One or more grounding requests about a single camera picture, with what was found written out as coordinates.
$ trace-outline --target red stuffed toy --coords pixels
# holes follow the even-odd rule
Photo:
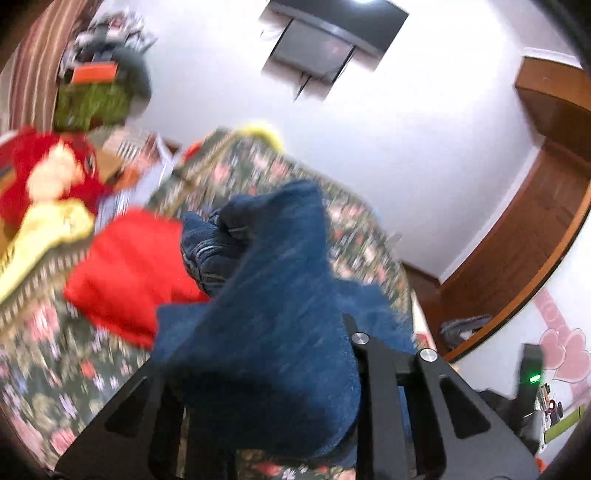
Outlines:
[[[111,193],[99,180],[94,149],[82,137],[62,137],[24,128],[0,146],[0,166],[11,164],[14,183],[0,196],[0,217],[19,227],[32,203],[78,198],[96,214]]]

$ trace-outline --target bed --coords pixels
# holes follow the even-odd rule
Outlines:
[[[103,128],[88,138],[101,148],[111,133]],[[217,130],[161,183],[147,209],[168,218],[189,211],[205,216],[234,194],[266,193],[299,178],[317,180],[324,193],[335,275],[379,284],[392,308],[408,313],[412,321],[412,294],[404,269],[393,259],[370,208],[342,186],[277,154],[260,139]],[[149,358],[147,351],[93,327],[65,301],[61,292],[67,276],[91,242],[87,238],[47,252],[0,304],[2,413],[16,438],[40,465],[50,469]],[[354,475],[339,467],[281,466],[252,450],[238,455],[238,472],[241,479],[321,476],[345,480]]]

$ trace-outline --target heart decoration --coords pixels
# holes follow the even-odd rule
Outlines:
[[[540,339],[540,346],[544,352],[544,369],[556,370],[566,360],[566,350],[559,344],[556,330],[546,330]]]
[[[581,329],[573,330],[564,344],[566,357],[554,374],[555,380],[568,383],[583,381],[591,373],[591,353],[585,350],[586,337]]]

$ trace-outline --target striped curtain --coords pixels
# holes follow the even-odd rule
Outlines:
[[[55,0],[21,41],[14,64],[10,128],[53,127],[57,71],[67,43],[84,30],[100,0]]]

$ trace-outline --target silver screw head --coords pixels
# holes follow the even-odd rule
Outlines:
[[[351,340],[357,345],[365,345],[369,342],[369,335],[367,333],[357,332],[351,335]]]
[[[426,362],[434,362],[437,360],[437,352],[432,348],[424,348],[421,350],[421,358]]]

